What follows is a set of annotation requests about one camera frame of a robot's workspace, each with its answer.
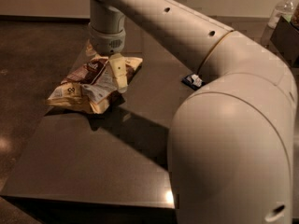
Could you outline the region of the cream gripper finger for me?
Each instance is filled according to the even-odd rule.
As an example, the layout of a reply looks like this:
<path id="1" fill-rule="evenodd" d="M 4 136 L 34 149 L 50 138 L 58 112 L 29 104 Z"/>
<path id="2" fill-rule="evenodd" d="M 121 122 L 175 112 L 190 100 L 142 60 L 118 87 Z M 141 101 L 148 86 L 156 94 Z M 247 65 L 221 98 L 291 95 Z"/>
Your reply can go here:
<path id="1" fill-rule="evenodd" d="M 93 49 L 93 46 L 90 41 L 86 43 L 85 53 L 87 57 L 93 57 L 96 55 L 96 51 Z"/>
<path id="2" fill-rule="evenodd" d="M 128 89 L 125 58 L 120 53 L 116 53 L 110 56 L 108 61 L 112 80 L 117 91 L 125 93 Z"/>

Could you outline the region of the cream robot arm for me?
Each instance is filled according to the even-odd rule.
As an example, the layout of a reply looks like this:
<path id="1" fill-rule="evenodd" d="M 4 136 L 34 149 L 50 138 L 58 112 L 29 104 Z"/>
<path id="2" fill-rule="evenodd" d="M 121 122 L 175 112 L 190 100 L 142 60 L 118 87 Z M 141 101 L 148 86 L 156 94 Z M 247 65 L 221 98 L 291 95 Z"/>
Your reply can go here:
<path id="1" fill-rule="evenodd" d="M 179 107 L 167 158 L 178 224 L 292 224 L 297 87 L 238 31 L 173 0 L 98 0 L 152 35 L 206 85 Z"/>

